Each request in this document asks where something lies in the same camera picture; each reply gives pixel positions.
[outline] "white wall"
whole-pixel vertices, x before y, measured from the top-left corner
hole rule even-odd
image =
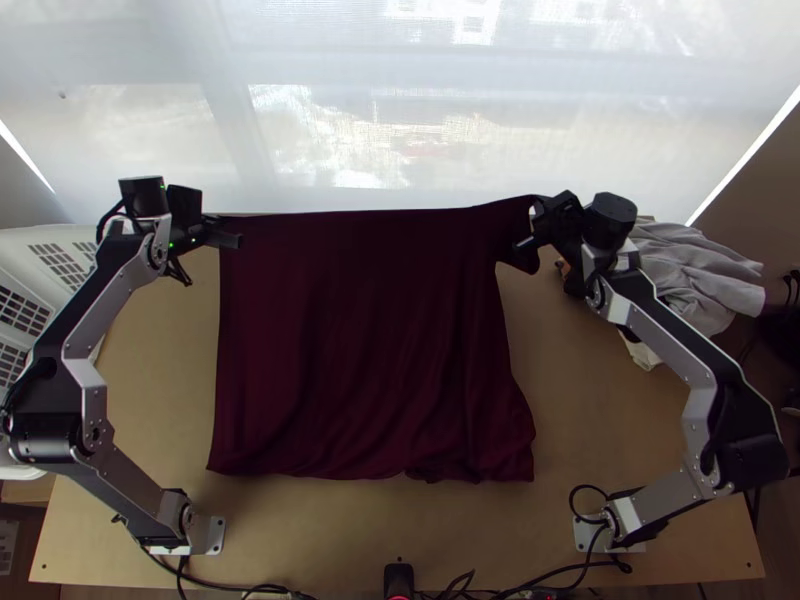
[[[53,193],[0,138],[0,229],[70,222]]]

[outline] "wall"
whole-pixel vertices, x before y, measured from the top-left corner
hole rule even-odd
[[[0,229],[71,223],[41,180],[0,138]]]
[[[800,268],[800,105],[720,192],[694,226],[764,263],[770,302],[783,302],[781,275]]]

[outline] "window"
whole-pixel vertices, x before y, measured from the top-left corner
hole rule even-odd
[[[483,17],[464,17],[465,33],[481,33],[483,31]]]
[[[594,4],[591,2],[578,2],[578,5],[575,7],[575,16],[579,19],[593,19]]]

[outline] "black cable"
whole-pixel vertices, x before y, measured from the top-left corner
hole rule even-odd
[[[792,288],[793,288],[792,282],[794,282],[795,279],[791,275],[784,275],[783,277],[781,277],[781,280],[783,281],[783,283],[786,284],[786,298],[783,301],[783,309],[785,311],[784,319],[787,319],[791,314],[791,311],[789,310],[789,302],[792,299]],[[795,291],[794,304],[797,304],[798,294],[800,294],[800,283],[798,283],[797,289]],[[744,362],[747,360],[747,357],[750,356],[750,353],[753,351],[753,348],[755,348],[756,344],[758,343],[758,339],[759,339],[759,334],[758,330],[756,330],[750,336],[750,339],[747,341],[747,343],[745,343],[745,345],[739,351],[739,355],[736,357],[736,362],[738,362],[740,366],[744,365]]]
[[[110,211],[108,211],[106,214],[100,217],[100,220],[97,222],[97,230],[95,231],[94,234],[94,239],[95,242],[97,242],[98,246],[100,245],[100,242],[103,240],[103,229],[105,229],[106,223],[108,223],[108,220],[111,217],[113,217],[115,214],[118,214],[117,211],[119,211],[119,209],[122,208],[124,205],[125,205],[125,200],[120,200],[111,208]]]
[[[186,568],[188,563],[189,557],[181,556],[181,559],[178,561],[178,573],[175,575],[175,587],[178,590],[178,596],[181,597],[181,600],[187,600],[186,594],[183,591],[183,586],[181,585],[181,578],[183,577],[183,570]]]
[[[278,585],[278,584],[275,584],[275,583],[259,583],[259,584],[254,585],[254,586],[245,587],[245,586],[238,586],[238,585],[225,585],[225,584],[220,584],[220,583],[213,583],[211,581],[205,581],[203,579],[198,579],[197,577],[194,577],[192,575],[188,575],[187,573],[184,572],[184,569],[186,568],[186,566],[188,565],[188,562],[189,562],[189,557],[188,556],[181,557],[181,561],[183,561],[183,558],[186,558],[185,562],[187,564],[184,564],[182,567],[179,564],[178,568],[176,569],[176,568],[170,566],[169,564],[167,564],[166,562],[163,562],[163,561],[157,559],[152,554],[150,554],[144,546],[140,546],[140,548],[145,553],[145,556],[147,556],[147,558],[152,560],[155,564],[157,564],[159,567],[161,567],[162,569],[164,569],[168,573],[172,573],[173,575],[175,575],[175,577],[177,577],[177,579],[178,579],[178,582],[180,582],[180,581],[188,581],[188,582],[193,583],[195,585],[198,585],[200,587],[208,588],[210,590],[219,590],[221,592],[241,592],[241,593],[244,593],[244,594],[251,594],[251,593],[255,593],[255,592],[264,592],[264,593],[270,593],[270,594],[294,594],[294,595],[298,596],[299,598],[301,598],[302,600],[317,600],[316,598],[314,598],[314,596],[311,596],[310,594],[306,594],[306,593],[299,592],[299,591],[292,592],[289,588],[286,588],[286,587],[284,587],[282,585]],[[181,594],[182,586],[180,585],[180,583],[178,584],[178,589],[179,589],[178,594]]]
[[[475,577],[475,569],[471,571],[467,571],[453,579],[450,583],[447,584],[447,587],[436,596],[436,600],[453,600],[453,598],[458,598],[461,594],[467,593],[467,588],[469,584],[472,583],[472,578]],[[453,592],[453,589],[456,587],[456,584],[464,582],[457,591],[456,595],[451,598],[450,594]]]
[[[800,298],[800,271],[798,271],[797,269],[792,269],[791,271],[789,271],[789,276],[794,280],[795,283],[794,302],[792,304],[796,306],[797,300],[798,298]]]
[[[599,527],[595,532],[594,536],[592,537],[592,541],[589,543],[589,548],[586,552],[586,560],[582,563],[577,563],[574,565],[567,565],[565,567],[560,567],[558,569],[554,569],[544,575],[541,575],[535,579],[531,579],[530,581],[526,581],[522,585],[518,585],[515,588],[510,588],[508,590],[504,590],[499,594],[496,594],[491,600],[505,600],[509,596],[517,594],[519,592],[524,591],[533,591],[537,587],[543,588],[543,591],[554,591],[554,592],[570,592],[577,588],[583,579],[586,577],[586,573],[588,573],[589,569],[594,567],[617,567],[620,571],[625,573],[626,575],[633,572],[633,567],[631,567],[628,563],[621,561],[617,556],[610,555],[610,560],[604,561],[595,561],[592,562],[592,551],[594,550],[594,546],[597,543],[597,539],[600,537],[600,534],[608,529],[608,523],[604,523],[603,526]],[[573,581],[570,585],[564,587],[544,587],[540,586],[539,584],[542,581],[550,579],[551,577],[555,577],[556,575],[560,575],[561,573],[567,573],[569,571],[581,570],[580,575],[578,575],[577,579]]]
[[[587,519],[583,515],[579,514],[577,510],[575,510],[575,494],[580,492],[581,490],[594,490],[598,494],[603,496],[603,499],[608,502],[608,494],[606,494],[603,490],[601,490],[596,485],[591,485],[589,483],[582,483],[581,485],[576,485],[572,488],[572,491],[569,493],[569,509],[572,511],[572,514],[575,515],[575,519],[581,521],[583,523],[590,523],[592,525],[604,525],[606,524],[605,519]]]

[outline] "cable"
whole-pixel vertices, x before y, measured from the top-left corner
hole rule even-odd
[[[783,309],[785,311],[784,320],[788,319],[791,315],[791,310],[789,310],[789,302],[792,299],[792,283],[797,281],[797,289],[795,290],[794,294],[794,304],[797,304],[798,295],[800,295],[800,279],[794,277],[794,275],[784,275],[781,277],[783,283],[786,284],[786,298],[783,301]],[[742,349],[739,351],[739,356],[736,357],[736,362],[739,363],[740,366],[744,365],[744,361],[747,360],[747,357],[750,356],[750,353],[755,348],[756,344],[758,343],[759,334],[758,330],[756,329],[753,334],[750,336],[750,339],[745,343]]]
[[[508,590],[504,590],[499,594],[496,594],[491,600],[505,600],[509,596],[517,594],[523,591],[533,591],[539,586],[542,581],[550,579],[551,577],[555,577],[556,575],[560,575],[561,573],[566,573],[569,571],[575,571],[580,569],[581,573],[578,577],[573,581],[570,585],[564,587],[546,587],[543,588],[543,591],[554,591],[554,592],[570,592],[577,588],[583,579],[586,577],[586,573],[588,573],[590,568],[594,567],[610,567],[614,566],[617,567],[620,571],[625,573],[626,575],[633,572],[633,567],[631,567],[628,563],[622,562],[619,558],[615,555],[611,555],[610,560],[606,561],[596,561],[592,562],[592,551],[594,550],[594,546],[597,543],[597,539],[600,537],[600,534],[605,530],[608,529],[608,523],[605,523],[603,526],[599,527],[595,532],[594,536],[592,536],[592,541],[589,543],[589,548],[586,551],[586,560],[582,563],[574,564],[574,565],[567,565],[565,567],[561,567],[558,569],[554,569],[549,573],[545,573],[535,579],[531,579],[530,581],[526,581],[522,585],[518,585],[515,588],[511,588]]]
[[[797,269],[792,269],[791,271],[789,271],[789,276],[795,282],[794,302],[792,304],[796,306],[797,300],[798,298],[800,298],[800,271],[798,271]]]
[[[178,596],[181,597],[181,600],[187,600],[186,594],[183,591],[183,586],[181,585],[181,578],[183,577],[183,570],[186,568],[186,565],[189,563],[188,556],[181,556],[181,559],[178,561],[178,573],[175,576],[175,587],[178,590]]]
[[[213,583],[211,581],[205,581],[203,579],[198,579],[197,577],[194,577],[192,575],[188,575],[188,574],[186,574],[184,572],[185,568],[188,566],[188,563],[189,563],[189,557],[188,556],[182,556],[181,557],[181,561],[180,561],[180,563],[178,563],[178,568],[176,569],[176,568],[172,567],[171,565],[167,564],[166,562],[163,562],[163,561],[157,559],[152,554],[150,554],[144,546],[140,546],[140,548],[141,548],[142,552],[145,553],[145,556],[147,556],[147,558],[152,560],[155,564],[157,564],[159,567],[161,567],[162,569],[164,569],[168,573],[171,573],[171,574],[175,575],[175,577],[177,578],[178,595],[181,597],[181,600],[183,600],[183,598],[185,597],[184,596],[185,592],[183,590],[183,586],[181,585],[182,581],[188,581],[190,583],[193,583],[193,584],[198,585],[200,587],[208,588],[210,590],[219,590],[221,592],[241,592],[241,593],[245,594],[245,596],[243,596],[242,600],[244,600],[244,598],[246,598],[247,596],[249,596],[250,594],[253,594],[255,592],[263,592],[263,593],[268,593],[268,594],[281,594],[281,595],[292,594],[294,596],[297,596],[301,600],[317,600],[314,596],[312,596],[310,594],[306,594],[306,593],[303,593],[303,592],[300,592],[300,591],[293,592],[287,587],[284,587],[284,586],[278,585],[278,584],[274,584],[274,583],[259,583],[259,584],[254,585],[254,586],[245,587],[245,586],[238,586],[238,585],[225,585],[225,584]]]
[[[572,514],[575,515],[575,519],[583,523],[590,523],[591,525],[606,524],[607,521],[605,519],[587,519],[583,515],[579,514],[577,510],[575,510],[575,494],[577,494],[581,490],[594,490],[598,494],[601,494],[606,502],[608,502],[609,499],[608,494],[606,494],[596,485],[591,485],[589,483],[582,483],[581,485],[576,485],[574,488],[572,488],[572,491],[570,491],[569,493],[569,509],[572,511]]]

